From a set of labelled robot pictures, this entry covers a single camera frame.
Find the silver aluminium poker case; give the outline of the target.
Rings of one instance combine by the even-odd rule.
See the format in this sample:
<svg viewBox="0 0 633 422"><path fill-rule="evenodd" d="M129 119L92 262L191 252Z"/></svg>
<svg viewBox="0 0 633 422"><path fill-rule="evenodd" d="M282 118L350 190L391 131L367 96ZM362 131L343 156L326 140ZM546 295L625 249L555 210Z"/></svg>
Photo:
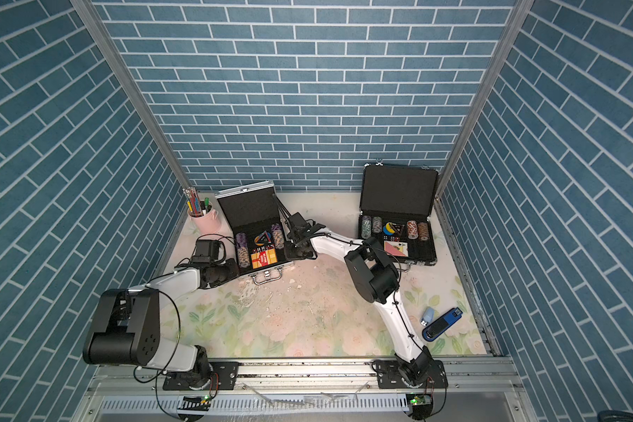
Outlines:
<svg viewBox="0 0 633 422"><path fill-rule="evenodd" d="M216 194L216 200L221 211L231 228L237 259L237 246L235 236L237 233L245 233L248 241L249 253L252 255L257 250L274 248L273 246L256 247L255 237L267 230L271 233L274 223L281 224L281 214L276 202L276 191L271 181L261 181L246 186L225 189ZM286 252L288 242L285 237L285 248L276 249L278 263L269 267L253 269L240 268L241 276L249 276L254 284L261 286L270 282L279 281L283 276L283 270L290 263Z"/></svg>

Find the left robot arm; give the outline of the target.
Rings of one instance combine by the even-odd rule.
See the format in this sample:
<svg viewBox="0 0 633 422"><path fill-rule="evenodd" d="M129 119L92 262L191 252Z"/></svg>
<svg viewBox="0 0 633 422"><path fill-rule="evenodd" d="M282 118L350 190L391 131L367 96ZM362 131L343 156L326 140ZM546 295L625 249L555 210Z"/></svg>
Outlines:
<svg viewBox="0 0 633 422"><path fill-rule="evenodd" d="M115 288L98 301L83 346L89 365L132 366L154 369L152 381L164 390L233 390L239 365L213 363L204 346L191 346L183 339L167 339L161 332L163 309L176 311L177 299L197 290L217 288L238 275L238 266L228 257L226 237L208 235L195 241L193 254L170 274L143 285Z"/></svg>

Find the black poker case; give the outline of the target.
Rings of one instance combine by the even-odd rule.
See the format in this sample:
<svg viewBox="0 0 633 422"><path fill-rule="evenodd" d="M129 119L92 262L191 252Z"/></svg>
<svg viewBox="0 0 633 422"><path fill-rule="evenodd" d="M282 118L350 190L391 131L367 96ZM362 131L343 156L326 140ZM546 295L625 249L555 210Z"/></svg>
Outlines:
<svg viewBox="0 0 633 422"><path fill-rule="evenodd" d="M360 194L358 236L362 216L381 216L383 227L394 223L397 233L386 236L383 232L372 236L383 246L384 241L406 242L409 257L397 258L402 263L433 266L437 252L430 217L439 182L439 172L430 168L404 165L367 164L363 168L362 193ZM416 221L429 224L430 238L410 240L406 223Z"/></svg>

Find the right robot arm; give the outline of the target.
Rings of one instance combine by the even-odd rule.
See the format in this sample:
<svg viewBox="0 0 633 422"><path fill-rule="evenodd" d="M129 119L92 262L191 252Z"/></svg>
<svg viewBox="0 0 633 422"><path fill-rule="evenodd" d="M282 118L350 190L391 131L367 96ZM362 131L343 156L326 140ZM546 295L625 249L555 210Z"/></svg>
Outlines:
<svg viewBox="0 0 633 422"><path fill-rule="evenodd" d="M343 237L321 223L309 222L295 213L285 218L288 240L298 249L342 260L359 295L374 305L390 334L397 361L397 374L411 388L446 390L448 380L441 362L420 343L399 295L401 274L392 256L374 238Z"/></svg>

